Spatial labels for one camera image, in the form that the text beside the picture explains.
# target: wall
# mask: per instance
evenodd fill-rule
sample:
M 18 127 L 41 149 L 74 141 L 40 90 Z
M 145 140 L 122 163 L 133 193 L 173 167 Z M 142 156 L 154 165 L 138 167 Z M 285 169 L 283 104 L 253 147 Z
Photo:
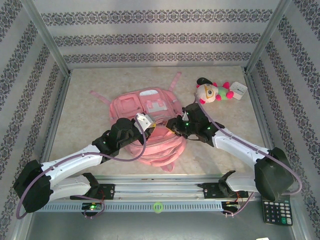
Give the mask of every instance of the wall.
M 63 75 L 19 0 L 0 0 L 0 240 L 10 239 L 12 186 L 41 158 Z
M 70 69 L 245 66 L 279 0 L 35 0 Z
M 273 143 L 302 179 L 313 239 L 320 239 L 319 2 L 292 1 L 251 72 Z

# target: stuffed toy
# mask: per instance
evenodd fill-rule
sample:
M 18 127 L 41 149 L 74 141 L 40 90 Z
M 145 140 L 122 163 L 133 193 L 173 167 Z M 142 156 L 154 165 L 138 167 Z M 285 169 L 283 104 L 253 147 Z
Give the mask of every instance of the stuffed toy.
M 200 77 L 196 83 L 196 95 L 201 104 L 212 103 L 214 100 L 228 100 L 234 96 L 227 81 L 222 86 L 218 86 L 215 82 L 212 83 L 208 79 Z

